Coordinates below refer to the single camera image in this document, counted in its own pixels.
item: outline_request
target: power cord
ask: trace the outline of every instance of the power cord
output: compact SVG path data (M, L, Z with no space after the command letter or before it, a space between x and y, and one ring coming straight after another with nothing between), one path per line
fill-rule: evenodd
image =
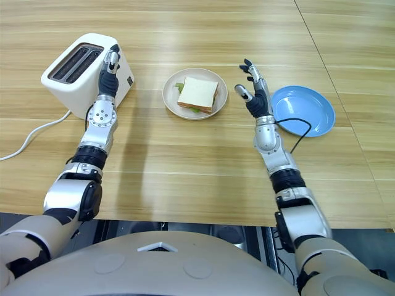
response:
M292 152L294 152L295 148L300 143L300 141L303 140L303 138L309 133L309 131L311 130L312 126L311 126L311 124L308 121L306 121L304 119L301 119L301 118L296 118L296 117L287 118L287 119L281 119L281 120L275 121L275 123L277 124L277 123L281 123L281 122L284 122L284 121L290 121L290 120L298 120L298 121L304 122L307 125L309 125L309 128L307 129L307 131L299 138L299 140L297 140L297 142L295 143L294 147L291 149L290 153L292 154Z
M93 104L87 109L86 114L85 114L85 131L86 131L86 129L88 129L88 114L89 114L89 111L92 109L92 107L93 107Z
M289 272L291 273L291 275L292 275L292 286L295 286L295 275L292 272L291 268L280 257L277 257L277 258L278 258L278 261L280 261L283 264L283 266L284 266L284 273L285 273L285 268L286 267L289 270Z
M23 150L25 150L26 146L29 144L30 138L34 135L35 132L37 132L37 131L39 131L39 130L41 130L41 129L43 129L43 128L46 128L46 127L48 127L48 126L55 125L56 123L59 123L59 122L65 120L71 113L72 113L72 112L69 110L69 111L66 112L65 115L63 115L62 118L60 118L60 119L58 119L58 120L55 120L55 121L52 121L52 122L49 122L49 123L46 123L45 125L41 125L41 126L35 128L35 129L34 129L33 131L31 131L30 134L26 137L25 142L22 144L22 146L19 148L19 150L15 151L14 153L12 153L12 154L10 154L10 155L1 157L1 158L0 158L0 162L3 161L3 160L9 159L9 158L11 158L11 157L14 157L14 156L18 155L19 153L21 153Z

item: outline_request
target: blue plate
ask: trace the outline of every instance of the blue plate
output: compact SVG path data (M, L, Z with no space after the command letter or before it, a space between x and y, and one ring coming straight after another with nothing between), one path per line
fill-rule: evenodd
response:
M331 103L318 92L303 86L286 86L272 96L272 106L276 120L301 118L312 128L306 137L318 137L329 132L335 124L335 110ZM279 125L290 133L302 136L309 126L301 121L290 120Z

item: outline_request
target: white plate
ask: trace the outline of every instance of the white plate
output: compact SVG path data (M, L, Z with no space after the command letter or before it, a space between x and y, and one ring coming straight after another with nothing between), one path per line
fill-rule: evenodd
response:
M191 109L181 107L177 104L180 92L178 91L178 88L176 88L175 84L184 83L185 77L187 76L201 80L218 82L218 93L215 96L215 102L212 106L211 114L206 114L201 111L199 113L194 113ZM175 115L185 119L199 120L209 118L222 109L228 99L228 88L224 80L214 72L201 68L189 68L173 74L166 81L162 90L162 97L166 107Z

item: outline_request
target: plate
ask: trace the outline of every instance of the plate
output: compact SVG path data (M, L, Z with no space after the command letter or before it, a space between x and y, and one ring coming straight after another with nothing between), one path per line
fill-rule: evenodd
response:
M286 86L272 96L273 114L276 120L301 118L312 128L306 137L318 137L329 132L335 124L335 110L320 93L303 86ZM279 125L290 133L302 136L309 128L307 124L291 120Z
M191 109L181 107L177 104L180 92L175 87L176 83L184 83L185 77L193 77L200 80L218 82L218 93L215 96L215 102L212 106L212 113L204 112L194 113ZM162 90L163 101L166 107L181 118L189 120L200 120L213 116L218 113L228 99L228 88L224 80L216 73L202 68L188 68L173 74L166 82Z

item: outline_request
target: black cable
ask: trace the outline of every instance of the black cable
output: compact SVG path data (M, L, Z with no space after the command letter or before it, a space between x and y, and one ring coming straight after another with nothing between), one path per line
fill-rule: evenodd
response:
M292 152L294 152L296 146L300 143L300 141L303 140L303 138L309 133L309 131L311 130L312 126L311 126L311 124L308 121L306 121L304 119L301 119L301 118L296 118L296 117L287 118L287 119L281 119L281 120L275 121L275 123L277 124L277 123L281 123L281 122L284 122L284 121L290 121L290 120L298 120L298 121L304 122L304 123L309 125L309 129L299 138L299 140L297 140L297 142L295 143L294 147L291 149L290 153L292 153Z
M66 164L68 164L74 156L71 156L68 160L66 160Z
M277 258L278 258L278 261L280 261L282 264L284 264L285 267L288 268L289 272L292 275L292 282L293 282L292 286L295 286L295 276L294 276L294 273L292 272L291 268L289 268L289 266L280 257L277 257Z
M92 107L93 107L93 104L86 111L86 115L85 115L85 131L88 128L88 114L89 114L89 111L92 109Z

